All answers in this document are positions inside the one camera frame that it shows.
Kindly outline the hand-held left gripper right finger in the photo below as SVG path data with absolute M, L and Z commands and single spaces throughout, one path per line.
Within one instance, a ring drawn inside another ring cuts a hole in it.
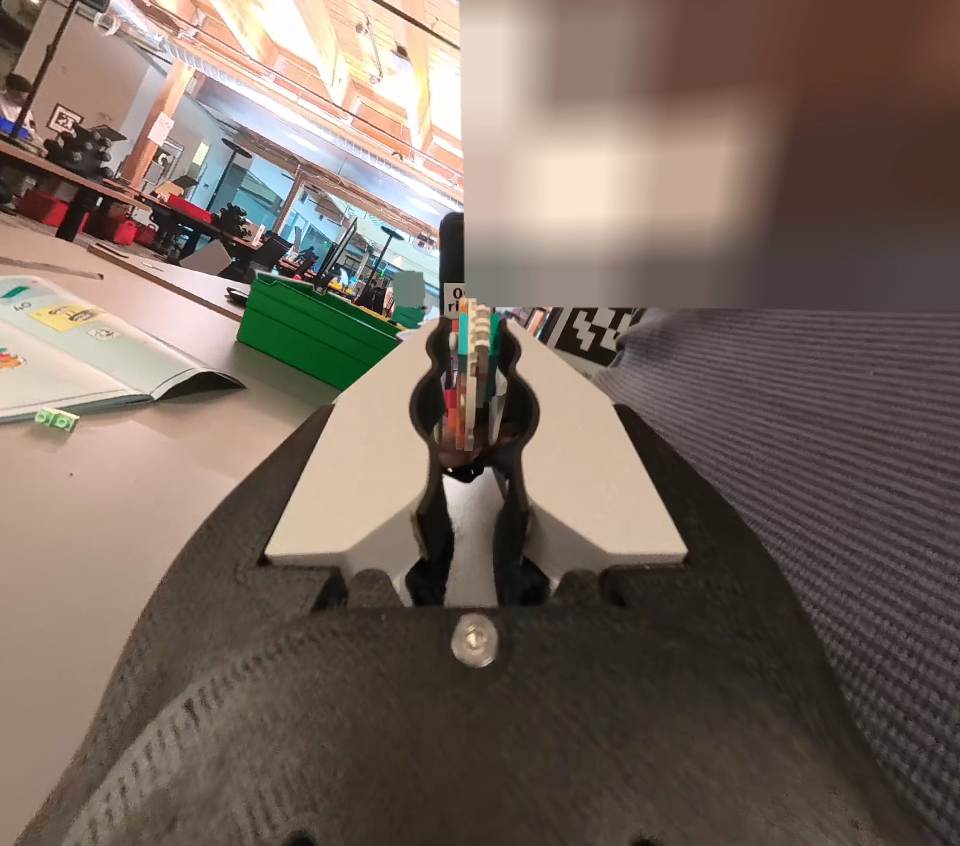
M 505 337 L 537 409 L 520 451 L 524 555 L 547 576 L 681 564 L 688 547 L 612 401 L 525 330 L 506 324 Z

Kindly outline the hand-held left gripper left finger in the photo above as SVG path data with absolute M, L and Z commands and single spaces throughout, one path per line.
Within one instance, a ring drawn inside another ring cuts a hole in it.
M 333 567 L 345 580 L 378 570 L 404 605 L 421 558 L 413 516 L 428 484 L 429 448 L 411 400 L 431 367 L 424 323 L 336 397 L 265 548 L 282 567 Z

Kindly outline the round colourful lego disc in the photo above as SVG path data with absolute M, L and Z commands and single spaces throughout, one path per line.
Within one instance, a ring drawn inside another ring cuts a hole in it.
M 453 292 L 446 313 L 451 331 L 445 429 L 456 451 L 472 453 L 497 443 L 505 409 L 500 316 L 492 307 L 465 297 L 460 289 Z

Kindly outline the lego instruction booklet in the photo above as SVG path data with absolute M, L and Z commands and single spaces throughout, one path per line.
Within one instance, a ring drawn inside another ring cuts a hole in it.
M 244 389 L 53 282 L 1 277 L 1 422 Z

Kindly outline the black framed marker sign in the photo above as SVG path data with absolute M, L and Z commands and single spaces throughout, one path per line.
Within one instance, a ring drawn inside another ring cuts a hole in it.
M 547 344 L 585 368 L 606 368 L 617 355 L 619 337 L 645 312 L 644 308 L 564 309 Z

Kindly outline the green plastic bin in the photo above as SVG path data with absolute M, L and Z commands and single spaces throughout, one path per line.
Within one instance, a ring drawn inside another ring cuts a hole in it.
M 397 347 L 401 327 L 293 278 L 257 274 L 237 340 L 339 391 Z

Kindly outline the black knobby equipment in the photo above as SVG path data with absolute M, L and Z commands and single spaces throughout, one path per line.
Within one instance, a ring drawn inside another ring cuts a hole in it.
M 83 178 L 99 181 L 114 178 L 114 170 L 108 162 L 114 144 L 126 139 L 124 134 L 106 124 L 91 128 L 76 124 L 72 130 L 44 140 L 43 147 L 49 162 Z

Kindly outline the wooden desk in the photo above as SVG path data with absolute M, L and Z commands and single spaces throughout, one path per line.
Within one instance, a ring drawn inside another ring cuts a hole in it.
M 144 207 L 144 204 L 121 189 L 100 180 L 82 177 L 56 165 L 27 151 L 6 135 L 2 135 L 1 159 L 4 166 L 21 169 L 34 177 L 56 179 L 75 189 L 66 215 L 56 229 L 55 236 L 59 240 L 74 242 L 88 217 L 107 216 L 113 205 L 123 204 L 130 209 Z

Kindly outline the red plastic bin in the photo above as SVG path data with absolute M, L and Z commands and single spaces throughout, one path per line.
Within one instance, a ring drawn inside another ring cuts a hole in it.
M 69 209 L 69 204 L 64 200 L 35 188 L 16 198 L 14 206 L 19 216 L 52 228 L 60 228 Z

